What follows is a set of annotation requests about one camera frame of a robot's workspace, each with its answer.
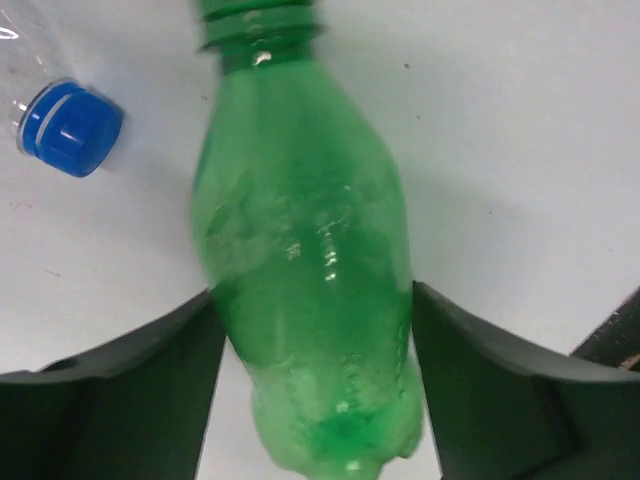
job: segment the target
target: white table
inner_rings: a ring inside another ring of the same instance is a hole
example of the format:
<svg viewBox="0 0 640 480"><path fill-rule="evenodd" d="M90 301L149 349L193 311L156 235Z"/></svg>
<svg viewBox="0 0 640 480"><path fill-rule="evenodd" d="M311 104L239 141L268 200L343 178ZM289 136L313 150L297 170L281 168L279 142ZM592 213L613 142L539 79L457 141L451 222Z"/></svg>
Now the white table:
<svg viewBox="0 0 640 480"><path fill-rule="evenodd" d="M217 75L191 0L40 0L79 79L128 113L85 180L0 145L0 371L37 369L205 283L187 202ZM319 56L395 152L416 278L570 351L640 284L640 5L325 0ZM295 479L225 357L200 479ZM384 480L436 480L429 434Z"/></svg>

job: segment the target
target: blue bottle cap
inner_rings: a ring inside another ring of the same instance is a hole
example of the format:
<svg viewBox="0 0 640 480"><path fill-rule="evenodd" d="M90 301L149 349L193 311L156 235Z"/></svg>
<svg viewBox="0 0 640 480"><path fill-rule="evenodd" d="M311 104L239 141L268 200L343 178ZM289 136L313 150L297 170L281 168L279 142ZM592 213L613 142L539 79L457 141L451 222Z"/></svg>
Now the blue bottle cap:
<svg viewBox="0 0 640 480"><path fill-rule="evenodd" d="M86 177L111 151L122 116L115 105L62 80L31 102L20 123L18 146L58 170Z"/></svg>

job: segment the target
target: bottle bottom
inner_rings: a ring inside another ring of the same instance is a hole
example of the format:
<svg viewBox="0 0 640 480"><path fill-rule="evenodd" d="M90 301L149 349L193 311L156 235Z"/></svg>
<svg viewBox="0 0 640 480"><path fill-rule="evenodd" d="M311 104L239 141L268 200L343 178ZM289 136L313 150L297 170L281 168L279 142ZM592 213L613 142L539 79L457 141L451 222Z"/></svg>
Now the bottle bottom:
<svg viewBox="0 0 640 480"><path fill-rule="evenodd" d="M254 387L254 421L262 443L283 469L309 480L376 480L386 463L410 457L422 438L424 393L413 361L405 364L396 387L379 408L367 408L372 402L366 392L378 390L365 386L360 398L351 396L332 415L319 417L306 413L305 398L294 388L274 395Z"/></svg>

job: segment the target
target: green plastic bottle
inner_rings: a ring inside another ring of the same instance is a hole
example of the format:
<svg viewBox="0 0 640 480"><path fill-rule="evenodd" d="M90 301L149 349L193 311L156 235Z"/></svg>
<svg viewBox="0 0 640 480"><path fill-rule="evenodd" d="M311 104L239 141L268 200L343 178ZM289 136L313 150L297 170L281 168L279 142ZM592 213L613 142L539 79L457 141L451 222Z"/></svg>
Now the green plastic bottle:
<svg viewBox="0 0 640 480"><path fill-rule="evenodd" d="M201 1L223 78L193 235L257 430L282 468L375 480L422 434L398 170L314 60L310 1Z"/></svg>

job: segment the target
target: green plastic part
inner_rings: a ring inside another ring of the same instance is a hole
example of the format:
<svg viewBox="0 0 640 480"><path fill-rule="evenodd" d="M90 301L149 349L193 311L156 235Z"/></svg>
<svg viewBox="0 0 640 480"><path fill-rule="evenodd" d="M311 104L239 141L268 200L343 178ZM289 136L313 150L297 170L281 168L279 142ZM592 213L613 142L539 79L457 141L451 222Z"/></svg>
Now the green plastic part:
<svg viewBox="0 0 640 480"><path fill-rule="evenodd" d="M193 238L253 379L258 434L311 480L376 480L423 430L399 171L310 38L222 55Z"/></svg>
<svg viewBox="0 0 640 480"><path fill-rule="evenodd" d="M204 19L215 20L252 10L311 4L313 0L200 0L200 12Z"/></svg>
<svg viewBox="0 0 640 480"><path fill-rule="evenodd" d="M266 34L284 30L313 34L318 28L313 9L307 6L288 5L238 13L207 22L203 48L234 44L240 40L255 41Z"/></svg>
<svg viewBox="0 0 640 480"><path fill-rule="evenodd" d="M43 372L0 376L0 478L193 480L225 339L209 299Z"/></svg>

